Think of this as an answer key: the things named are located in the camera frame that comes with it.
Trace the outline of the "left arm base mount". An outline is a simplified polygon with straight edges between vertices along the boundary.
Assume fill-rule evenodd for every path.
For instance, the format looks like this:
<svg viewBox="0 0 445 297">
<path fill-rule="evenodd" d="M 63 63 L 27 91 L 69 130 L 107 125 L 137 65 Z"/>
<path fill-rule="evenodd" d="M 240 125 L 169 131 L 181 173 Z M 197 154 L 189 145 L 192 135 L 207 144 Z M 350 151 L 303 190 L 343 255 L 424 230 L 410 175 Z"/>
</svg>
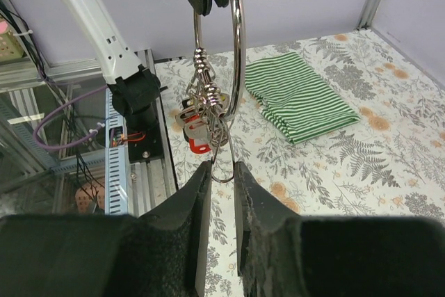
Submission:
<svg viewBox="0 0 445 297">
<path fill-rule="evenodd" d="M 127 144 L 131 163 L 152 161 L 164 157 L 161 128 L 156 103 L 136 115 L 126 118 Z"/>
</svg>

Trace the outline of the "key with red tag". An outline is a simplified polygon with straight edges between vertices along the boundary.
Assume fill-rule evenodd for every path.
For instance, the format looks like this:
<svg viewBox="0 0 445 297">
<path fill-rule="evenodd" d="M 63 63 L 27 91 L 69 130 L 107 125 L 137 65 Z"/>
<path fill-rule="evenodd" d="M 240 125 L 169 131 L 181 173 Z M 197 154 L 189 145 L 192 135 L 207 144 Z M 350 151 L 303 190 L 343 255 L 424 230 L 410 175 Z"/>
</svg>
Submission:
<svg viewBox="0 0 445 297">
<path fill-rule="evenodd" d="M 191 152 L 195 154 L 205 154 L 211 151 L 207 138 L 207 125 L 198 115 L 187 119 L 184 132 L 188 138 Z"/>
</svg>

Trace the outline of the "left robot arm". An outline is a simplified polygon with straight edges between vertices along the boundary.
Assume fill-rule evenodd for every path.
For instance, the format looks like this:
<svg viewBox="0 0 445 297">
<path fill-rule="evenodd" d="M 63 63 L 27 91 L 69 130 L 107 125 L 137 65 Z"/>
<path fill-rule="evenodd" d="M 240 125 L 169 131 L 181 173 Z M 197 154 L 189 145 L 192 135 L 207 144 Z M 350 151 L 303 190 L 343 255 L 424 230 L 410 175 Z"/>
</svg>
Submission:
<svg viewBox="0 0 445 297">
<path fill-rule="evenodd" d="M 157 126 L 154 111 L 161 84 L 129 48 L 102 0 L 62 0 L 93 46 L 102 76 L 112 93 L 113 108 L 124 117 L 130 129 L 147 131 Z M 216 4 L 226 7 L 229 0 L 188 0 L 194 10 L 195 46 L 202 46 L 200 16 L 208 15 Z"/>
</svg>

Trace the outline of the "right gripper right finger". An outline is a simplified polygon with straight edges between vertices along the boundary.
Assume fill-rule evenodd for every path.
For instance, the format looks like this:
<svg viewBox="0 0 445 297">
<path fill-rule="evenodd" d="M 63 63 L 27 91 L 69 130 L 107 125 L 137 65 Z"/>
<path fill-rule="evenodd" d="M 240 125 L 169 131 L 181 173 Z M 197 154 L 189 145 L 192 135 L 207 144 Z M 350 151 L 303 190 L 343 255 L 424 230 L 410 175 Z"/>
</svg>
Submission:
<svg viewBox="0 0 445 297">
<path fill-rule="evenodd" d="M 444 226 L 421 216 L 301 216 L 234 167 L 245 296 L 443 296 Z"/>
</svg>

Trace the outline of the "large metal keyring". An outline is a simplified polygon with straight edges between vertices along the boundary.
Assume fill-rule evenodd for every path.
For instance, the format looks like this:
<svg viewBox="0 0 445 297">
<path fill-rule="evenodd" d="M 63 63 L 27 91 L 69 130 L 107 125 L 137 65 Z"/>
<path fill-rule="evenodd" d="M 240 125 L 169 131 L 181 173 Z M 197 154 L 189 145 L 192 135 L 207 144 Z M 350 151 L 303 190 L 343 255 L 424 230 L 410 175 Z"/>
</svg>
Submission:
<svg viewBox="0 0 445 297">
<path fill-rule="evenodd" d="M 232 93 L 230 96 L 221 93 L 214 81 L 215 72 L 208 62 L 207 52 L 202 47 L 201 15 L 193 13 L 195 51 L 193 54 L 194 75 L 189 82 L 186 107 L 176 116 L 176 122 L 184 131 L 187 119 L 198 115 L 207 125 L 207 138 L 210 152 L 213 152 L 211 163 L 216 163 L 220 147 L 228 144 L 232 165 L 236 164 L 230 129 L 235 121 L 245 84 L 246 45 L 243 0 L 229 0 L 232 13 L 234 69 Z"/>
</svg>

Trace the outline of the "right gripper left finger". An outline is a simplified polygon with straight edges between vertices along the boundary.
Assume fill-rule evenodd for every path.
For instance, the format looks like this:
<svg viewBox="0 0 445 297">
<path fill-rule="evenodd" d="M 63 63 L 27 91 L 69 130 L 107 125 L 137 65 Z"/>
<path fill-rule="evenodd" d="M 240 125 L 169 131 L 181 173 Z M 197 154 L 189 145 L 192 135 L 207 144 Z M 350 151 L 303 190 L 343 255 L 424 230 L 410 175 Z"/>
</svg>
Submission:
<svg viewBox="0 0 445 297">
<path fill-rule="evenodd" d="M 1 219 L 2 296 L 203 296 L 211 164 L 131 215 Z"/>
</svg>

